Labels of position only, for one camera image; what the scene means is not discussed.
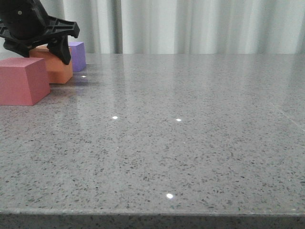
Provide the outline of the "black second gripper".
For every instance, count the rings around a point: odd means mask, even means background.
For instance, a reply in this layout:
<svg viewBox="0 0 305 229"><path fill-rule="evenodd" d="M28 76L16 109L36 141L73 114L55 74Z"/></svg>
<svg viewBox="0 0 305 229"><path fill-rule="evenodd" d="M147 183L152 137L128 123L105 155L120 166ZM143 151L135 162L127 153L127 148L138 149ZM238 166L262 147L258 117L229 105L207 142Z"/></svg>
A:
<svg viewBox="0 0 305 229"><path fill-rule="evenodd" d="M78 38L80 28L74 21L48 15L39 0L2 0L0 2L0 37L3 47L29 58L31 47L48 44L49 51L65 65L71 54L68 36Z"/></svg>

